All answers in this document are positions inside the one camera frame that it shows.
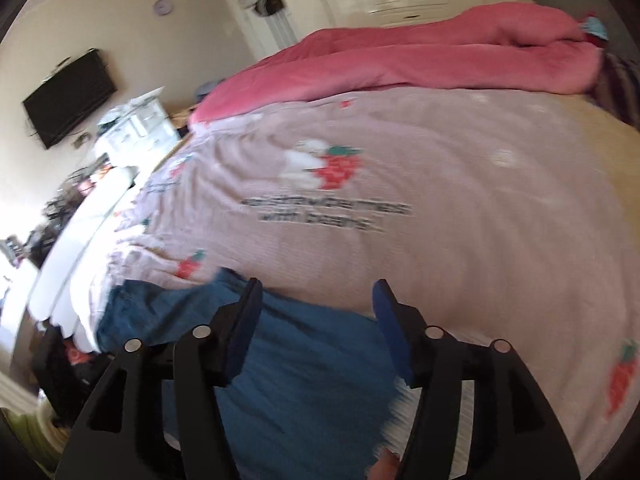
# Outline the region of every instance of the striped fabric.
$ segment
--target striped fabric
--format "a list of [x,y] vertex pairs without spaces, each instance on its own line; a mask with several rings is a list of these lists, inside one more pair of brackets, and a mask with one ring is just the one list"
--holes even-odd
[[640,67],[605,54],[598,82],[589,96],[613,116],[640,130]]

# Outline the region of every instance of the bed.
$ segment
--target bed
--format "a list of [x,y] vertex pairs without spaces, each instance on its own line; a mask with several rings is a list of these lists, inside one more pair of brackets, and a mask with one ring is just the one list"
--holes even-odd
[[[368,316],[385,278],[457,338],[508,339],[586,478],[640,400],[640,134],[572,95],[600,67],[581,39],[561,11],[499,4],[325,31],[230,78],[78,266],[92,344],[130,336],[104,319],[132,280],[188,290],[233,269]],[[145,322],[145,342],[166,336]],[[415,397],[399,390],[404,429],[380,444],[401,452]],[[277,478],[248,462],[243,476]]]

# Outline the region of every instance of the wall-mounted television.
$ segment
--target wall-mounted television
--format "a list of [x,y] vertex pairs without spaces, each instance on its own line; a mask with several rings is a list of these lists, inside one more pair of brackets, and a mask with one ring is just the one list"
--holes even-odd
[[116,91],[97,49],[69,63],[23,101],[31,124],[49,149]]

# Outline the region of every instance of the green fabric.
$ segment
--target green fabric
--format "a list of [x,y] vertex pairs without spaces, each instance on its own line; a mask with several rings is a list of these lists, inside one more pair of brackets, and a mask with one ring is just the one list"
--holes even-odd
[[62,455],[53,449],[47,441],[35,413],[17,415],[6,408],[2,408],[2,413],[28,455],[40,465],[45,473],[52,476]]

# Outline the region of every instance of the pink object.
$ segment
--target pink object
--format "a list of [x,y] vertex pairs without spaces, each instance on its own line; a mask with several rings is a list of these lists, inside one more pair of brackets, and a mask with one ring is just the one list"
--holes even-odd
[[425,25],[319,30],[218,85],[191,123],[390,85],[582,93],[600,61],[569,15],[519,2]]

